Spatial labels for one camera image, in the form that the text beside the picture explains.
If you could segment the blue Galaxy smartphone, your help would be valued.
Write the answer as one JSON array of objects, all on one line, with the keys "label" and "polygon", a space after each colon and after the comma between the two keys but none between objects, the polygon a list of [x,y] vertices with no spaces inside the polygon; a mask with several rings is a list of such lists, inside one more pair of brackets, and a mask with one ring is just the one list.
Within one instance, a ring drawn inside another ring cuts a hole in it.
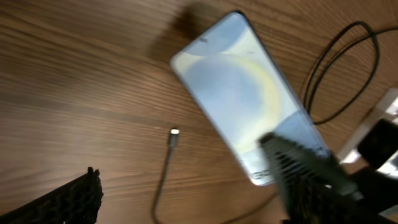
[{"label": "blue Galaxy smartphone", "polygon": [[259,140],[269,134],[321,156],[330,151],[298,96],[241,11],[176,53],[170,66],[255,185],[269,185]]}]

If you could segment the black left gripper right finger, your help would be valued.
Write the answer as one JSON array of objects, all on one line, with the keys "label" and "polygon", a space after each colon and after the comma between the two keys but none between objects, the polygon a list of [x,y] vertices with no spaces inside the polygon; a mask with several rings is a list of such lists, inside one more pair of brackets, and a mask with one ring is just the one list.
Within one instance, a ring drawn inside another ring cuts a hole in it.
[{"label": "black left gripper right finger", "polygon": [[275,134],[259,145],[279,189],[286,223],[391,223],[397,211],[397,180],[370,167],[347,174],[331,154]]}]

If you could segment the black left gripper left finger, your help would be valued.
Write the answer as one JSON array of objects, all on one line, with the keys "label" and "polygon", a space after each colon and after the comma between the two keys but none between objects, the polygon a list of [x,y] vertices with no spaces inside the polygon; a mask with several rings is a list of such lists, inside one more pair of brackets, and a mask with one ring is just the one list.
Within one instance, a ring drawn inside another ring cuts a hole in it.
[{"label": "black left gripper left finger", "polygon": [[95,224],[102,203],[100,172],[79,178],[1,215],[2,224]]}]

